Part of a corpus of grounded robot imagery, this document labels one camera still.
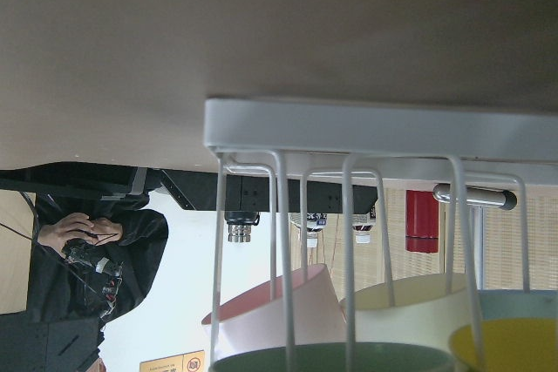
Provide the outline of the green cup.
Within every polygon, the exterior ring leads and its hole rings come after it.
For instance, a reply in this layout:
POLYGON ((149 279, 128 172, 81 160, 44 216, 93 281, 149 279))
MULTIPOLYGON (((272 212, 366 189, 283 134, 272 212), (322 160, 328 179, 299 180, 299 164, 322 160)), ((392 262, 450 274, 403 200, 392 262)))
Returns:
MULTIPOLYGON (((220 359, 212 371, 285 371, 284 348, 268 348, 220 359)), ((344 371, 345 345, 341 342, 296 347, 298 371, 344 371)), ((447 352, 394 342, 356 344, 355 371, 453 371, 454 359, 447 352)))

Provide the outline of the pink cup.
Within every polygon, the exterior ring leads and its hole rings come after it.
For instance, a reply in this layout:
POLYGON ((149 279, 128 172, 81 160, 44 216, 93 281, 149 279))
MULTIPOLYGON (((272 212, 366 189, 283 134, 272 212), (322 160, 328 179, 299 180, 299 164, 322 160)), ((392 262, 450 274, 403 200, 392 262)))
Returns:
MULTIPOLYGON (((291 272, 296 344, 342 342, 346 322, 330 273, 324 264, 291 272)), ((286 343, 282 278, 276 279, 276 298, 263 282, 220 306, 217 360, 240 353, 281 347, 286 343)))

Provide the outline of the cream cup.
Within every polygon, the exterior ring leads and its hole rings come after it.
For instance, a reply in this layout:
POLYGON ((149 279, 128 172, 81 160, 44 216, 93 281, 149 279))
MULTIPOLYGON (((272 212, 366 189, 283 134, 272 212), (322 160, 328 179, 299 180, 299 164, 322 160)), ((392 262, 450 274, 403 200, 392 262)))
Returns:
POLYGON ((451 335, 471 323, 466 274, 428 274, 380 283, 355 293, 358 342, 396 342, 450 351, 451 335))

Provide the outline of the blue cup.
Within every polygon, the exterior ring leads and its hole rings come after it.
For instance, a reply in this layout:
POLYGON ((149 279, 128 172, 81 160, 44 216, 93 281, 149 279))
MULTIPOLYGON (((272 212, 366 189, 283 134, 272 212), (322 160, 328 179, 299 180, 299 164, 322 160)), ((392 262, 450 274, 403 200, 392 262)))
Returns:
POLYGON ((485 320, 557 317, 557 292, 554 290, 480 290, 479 298, 485 320))

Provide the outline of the yellow cup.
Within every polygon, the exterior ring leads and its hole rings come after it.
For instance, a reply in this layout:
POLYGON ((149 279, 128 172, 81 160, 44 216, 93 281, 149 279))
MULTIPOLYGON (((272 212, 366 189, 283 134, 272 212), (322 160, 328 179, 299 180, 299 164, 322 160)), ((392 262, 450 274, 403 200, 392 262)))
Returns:
POLYGON ((449 348, 459 371, 556 371, 556 321, 509 318, 484 321, 485 366, 479 365, 469 326, 456 330, 449 348))

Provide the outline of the red cylinder container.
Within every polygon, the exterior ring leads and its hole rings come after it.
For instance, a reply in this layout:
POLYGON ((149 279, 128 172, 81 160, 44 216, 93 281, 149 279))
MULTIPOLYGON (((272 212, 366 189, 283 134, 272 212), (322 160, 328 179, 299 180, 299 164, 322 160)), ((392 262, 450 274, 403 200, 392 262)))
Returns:
POLYGON ((439 203, 432 192, 405 192, 405 249, 422 254, 439 251, 439 203))

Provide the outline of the steel rod black tip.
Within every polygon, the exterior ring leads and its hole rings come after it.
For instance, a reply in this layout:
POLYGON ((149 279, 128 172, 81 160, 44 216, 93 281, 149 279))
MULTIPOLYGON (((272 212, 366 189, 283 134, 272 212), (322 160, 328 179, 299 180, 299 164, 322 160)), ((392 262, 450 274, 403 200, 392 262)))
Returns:
MULTIPOLYGON (((433 197, 441 203, 449 204, 452 197, 450 184, 437 184, 432 191, 433 197)), ((486 189, 474 186, 466 188, 466 203, 470 206, 494 207, 512 210, 517 206, 516 195, 508 190, 486 189)))

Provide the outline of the person in black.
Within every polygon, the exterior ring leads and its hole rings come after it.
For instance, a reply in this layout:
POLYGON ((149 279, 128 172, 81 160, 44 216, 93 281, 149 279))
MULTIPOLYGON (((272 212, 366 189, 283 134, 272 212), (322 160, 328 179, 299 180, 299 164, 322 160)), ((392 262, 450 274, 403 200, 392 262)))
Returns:
POLYGON ((169 228, 143 193, 118 201, 40 194, 27 312, 33 322, 107 324, 150 292, 169 228))

